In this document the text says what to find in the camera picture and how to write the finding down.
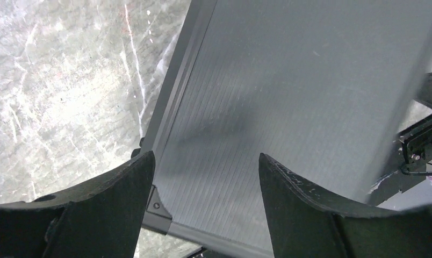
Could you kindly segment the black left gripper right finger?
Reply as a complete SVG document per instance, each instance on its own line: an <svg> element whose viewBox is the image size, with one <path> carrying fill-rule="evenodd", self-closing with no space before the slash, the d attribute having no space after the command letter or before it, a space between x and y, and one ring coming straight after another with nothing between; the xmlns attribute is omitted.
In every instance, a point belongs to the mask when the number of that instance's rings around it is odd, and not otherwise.
<svg viewBox="0 0 432 258"><path fill-rule="evenodd" d="M432 257L432 205L369 206L263 153L258 172L275 257Z"/></svg>

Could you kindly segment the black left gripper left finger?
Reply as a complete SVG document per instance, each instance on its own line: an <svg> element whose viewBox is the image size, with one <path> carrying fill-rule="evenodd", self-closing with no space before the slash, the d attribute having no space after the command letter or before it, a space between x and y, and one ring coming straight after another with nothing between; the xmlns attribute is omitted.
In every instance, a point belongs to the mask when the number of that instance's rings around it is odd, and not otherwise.
<svg viewBox="0 0 432 258"><path fill-rule="evenodd" d="M0 257L133 257L153 152L32 202L0 204Z"/></svg>

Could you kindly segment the black poker set case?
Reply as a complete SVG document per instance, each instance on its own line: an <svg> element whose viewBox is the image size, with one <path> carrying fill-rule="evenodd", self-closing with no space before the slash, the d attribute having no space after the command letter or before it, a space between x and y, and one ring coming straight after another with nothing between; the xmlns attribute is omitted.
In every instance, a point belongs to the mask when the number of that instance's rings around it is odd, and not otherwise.
<svg viewBox="0 0 432 258"><path fill-rule="evenodd" d="M432 61L432 1L192 1L143 151L157 231L272 257L265 153L364 201Z"/></svg>

